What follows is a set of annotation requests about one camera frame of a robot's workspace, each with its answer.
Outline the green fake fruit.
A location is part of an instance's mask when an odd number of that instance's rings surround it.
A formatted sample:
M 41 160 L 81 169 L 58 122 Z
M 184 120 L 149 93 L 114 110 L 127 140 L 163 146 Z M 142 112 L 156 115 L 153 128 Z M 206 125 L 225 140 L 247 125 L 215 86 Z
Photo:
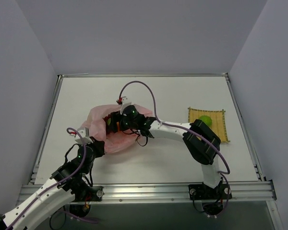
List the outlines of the green fake fruit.
M 199 117 L 199 120 L 203 121 L 208 127 L 212 126 L 212 118 L 208 115 L 202 115 Z

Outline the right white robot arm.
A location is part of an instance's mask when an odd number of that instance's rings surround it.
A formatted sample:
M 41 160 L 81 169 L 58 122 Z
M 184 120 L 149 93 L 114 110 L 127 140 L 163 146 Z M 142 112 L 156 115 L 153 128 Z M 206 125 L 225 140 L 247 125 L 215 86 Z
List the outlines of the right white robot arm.
M 146 138 L 166 138 L 183 142 L 191 156 L 201 164 L 204 193 L 213 198 L 221 192 L 218 163 L 220 138 L 200 119 L 192 123 L 158 121 L 145 116 L 134 105 L 112 112 L 104 118 L 107 133 L 136 134 Z

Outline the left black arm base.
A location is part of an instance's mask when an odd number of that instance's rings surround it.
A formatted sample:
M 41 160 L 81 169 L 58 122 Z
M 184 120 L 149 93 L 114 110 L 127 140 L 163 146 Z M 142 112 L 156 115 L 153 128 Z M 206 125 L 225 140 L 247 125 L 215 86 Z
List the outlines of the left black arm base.
M 92 187 L 85 185 L 75 194 L 75 200 L 73 202 L 82 202 L 84 204 L 69 205 L 69 212 L 78 216 L 85 217 L 88 215 L 91 205 L 89 202 L 100 202 L 104 195 L 103 186 L 93 185 Z

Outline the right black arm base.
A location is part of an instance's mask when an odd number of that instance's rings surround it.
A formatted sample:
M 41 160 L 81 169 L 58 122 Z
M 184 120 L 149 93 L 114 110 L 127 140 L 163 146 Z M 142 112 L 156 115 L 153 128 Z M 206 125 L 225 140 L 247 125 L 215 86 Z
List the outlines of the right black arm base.
M 199 213 L 208 217 L 217 218 L 228 206 L 232 199 L 230 186 L 220 182 L 216 188 L 211 188 L 204 183 L 188 185 L 189 197 L 192 205 Z

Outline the pink plastic bag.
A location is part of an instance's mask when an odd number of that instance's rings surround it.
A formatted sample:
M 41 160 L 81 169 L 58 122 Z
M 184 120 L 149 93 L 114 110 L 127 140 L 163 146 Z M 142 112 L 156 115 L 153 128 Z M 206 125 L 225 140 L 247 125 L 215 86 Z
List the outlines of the pink plastic bag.
M 119 105 L 107 104 L 96 106 L 90 110 L 87 119 L 81 125 L 81 127 L 89 129 L 90 136 L 98 141 L 105 142 L 104 148 L 106 154 L 123 151 L 136 142 L 137 135 L 131 134 L 130 131 L 126 134 L 122 131 L 116 133 L 106 132 L 106 122 L 104 118 L 112 112 L 119 111 Z

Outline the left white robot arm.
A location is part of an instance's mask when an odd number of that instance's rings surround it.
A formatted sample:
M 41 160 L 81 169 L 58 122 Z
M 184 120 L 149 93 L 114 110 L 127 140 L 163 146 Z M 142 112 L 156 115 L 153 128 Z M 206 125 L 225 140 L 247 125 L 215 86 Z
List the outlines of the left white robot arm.
M 70 202 L 101 201 L 102 186 L 93 186 L 91 174 L 96 158 L 102 157 L 103 141 L 92 139 L 85 145 L 77 144 L 77 155 L 66 159 L 47 181 L 23 203 L 0 214 L 0 230 L 33 230 L 47 217 Z

